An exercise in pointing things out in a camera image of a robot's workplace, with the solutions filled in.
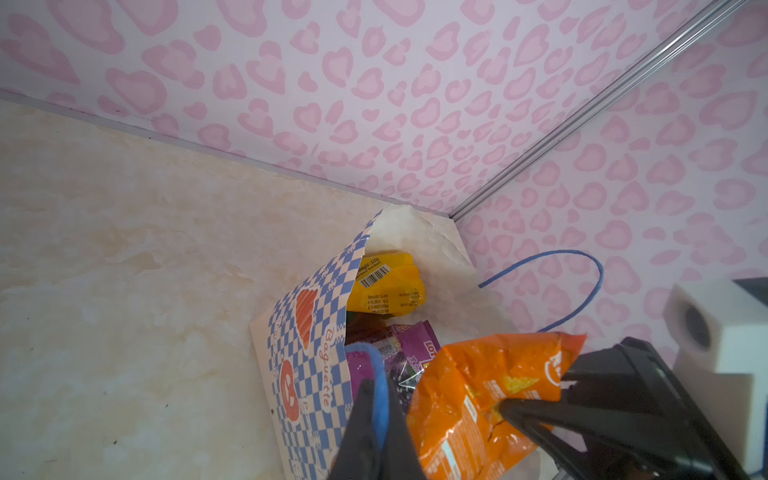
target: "paper bag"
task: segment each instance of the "paper bag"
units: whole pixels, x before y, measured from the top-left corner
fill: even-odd
[[[441,345],[515,328],[477,287],[452,223],[389,206],[339,255],[250,325],[286,478],[324,480],[341,445],[353,395],[346,364],[346,301],[363,255],[413,255],[426,302],[397,323],[428,319]]]

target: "purple package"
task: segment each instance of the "purple package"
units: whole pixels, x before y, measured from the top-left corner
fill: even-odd
[[[440,350],[435,332],[425,320],[404,332],[374,342],[373,345],[381,352],[387,375],[397,387],[400,405],[407,413],[416,384],[422,378],[426,366]],[[373,368],[367,353],[347,353],[346,361],[349,380],[352,383],[352,396],[356,399],[360,383],[364,379],[373,379]]]

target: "white plastic part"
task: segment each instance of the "white plastic part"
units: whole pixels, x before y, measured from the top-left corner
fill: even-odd
[[[731,280],[678,283],[664,318],[680,345],[675,376],[744,471],[762,470],[768,307]]]

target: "pink heart pattern wall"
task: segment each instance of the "pink heart pattern wall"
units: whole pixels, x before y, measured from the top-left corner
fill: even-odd
[[[6,0],[0,88],[450,211],[704,0]]]
[[[585,250],[603,290],[559,330],[588,348],[650,340],[672,362],[662,308],[677,281],[768,275],[768,5],[755,2],[675,58],[458,223],[484,278],[532,254]],[[570,313],[597,270],[545,257],[488,288],[531,332]]]

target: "orange snack bag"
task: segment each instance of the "orange snack bag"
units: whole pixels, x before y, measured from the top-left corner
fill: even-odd
[[[495,480],[535,450],[511,425],[495,425],[494,407],[503,399],[559,401],[562,373],[586,338],[508,333],[444,346],[416,386],[407,418],[427,477]]]

